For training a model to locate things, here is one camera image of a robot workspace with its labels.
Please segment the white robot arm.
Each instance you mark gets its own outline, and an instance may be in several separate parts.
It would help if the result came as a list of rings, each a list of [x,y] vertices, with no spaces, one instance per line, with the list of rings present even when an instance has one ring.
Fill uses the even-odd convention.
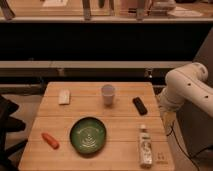
[[[170,70],[165,76],[166,86],[158,95],[161,109],[178,111],[188,100],[213,117],[213,88],[205,81],[208,70],[199,62]]]

